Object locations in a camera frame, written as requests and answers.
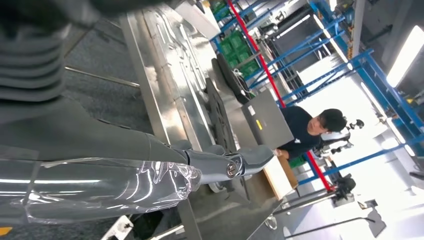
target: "person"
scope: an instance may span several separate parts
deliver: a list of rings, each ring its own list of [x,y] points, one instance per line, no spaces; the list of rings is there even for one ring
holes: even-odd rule
[[[278,147],[276,153],[287,160],[295,159],[318,146],[321,134],[340,132],[347,124],[342,111],[334,108],[326,109],[316,117],[312,117],[300,106],[282,108],[281,112],[294,140]]]

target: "gray box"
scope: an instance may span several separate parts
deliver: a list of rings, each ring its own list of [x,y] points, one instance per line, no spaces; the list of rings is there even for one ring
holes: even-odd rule
[[[243,105],[241,110],[259,145],[267,145],[274,150],[294,140],[270,90],[261,92]]]

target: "black hair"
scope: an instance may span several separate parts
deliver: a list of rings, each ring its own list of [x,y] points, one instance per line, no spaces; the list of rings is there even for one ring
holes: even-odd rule
[[[330,132],[340,132],[346,127],[348,121],[343,117],[339,109],[326,109],[319,115],[319,120],[323,128]]]

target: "cardboard box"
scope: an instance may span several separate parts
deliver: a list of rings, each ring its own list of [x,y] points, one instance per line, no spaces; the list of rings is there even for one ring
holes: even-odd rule
[[[282,200],[299,185],[295,173],[290,168],[289,161],[281,156],[274,156],[263,171],[278,200]]]

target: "yellow label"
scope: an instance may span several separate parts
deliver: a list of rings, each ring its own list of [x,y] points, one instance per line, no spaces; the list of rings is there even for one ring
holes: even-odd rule
[[[11,227],[0,227],[0,236],[8,234],[11,230]]]
[[[256,124],[257,124],[257,126],[259,127],[259,130],[262,130],[262,125],[261,125],[261,123],[259,122],[259,120],[256,120]]]

